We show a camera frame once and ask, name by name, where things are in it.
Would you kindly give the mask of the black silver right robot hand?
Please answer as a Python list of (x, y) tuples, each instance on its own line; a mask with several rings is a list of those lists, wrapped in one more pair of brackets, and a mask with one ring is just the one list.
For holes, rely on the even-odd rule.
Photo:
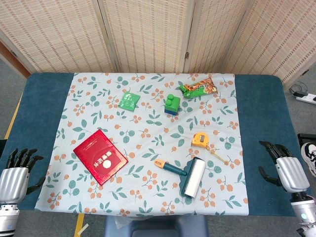
[(283, 145), (260, 141), (273, 160), (278, 173), (277, 178), (266, 174), (263, 167), (258, 167), (265, 181), (278, 187), (282, 186), (288, 193), (305, 192), (310, 184), (299, 160)]

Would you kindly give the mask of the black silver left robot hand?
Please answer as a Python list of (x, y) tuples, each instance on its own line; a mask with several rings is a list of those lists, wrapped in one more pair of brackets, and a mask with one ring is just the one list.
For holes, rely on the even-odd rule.
[(31, 170), (42, 156), (35, 156), (37, 149), (13, 150), (7, 160), (5, 169), (0, 175), (0, 203), (19, 204), (26, 195), (42, 187), (45, 177), (33, 186), (28, 186)]

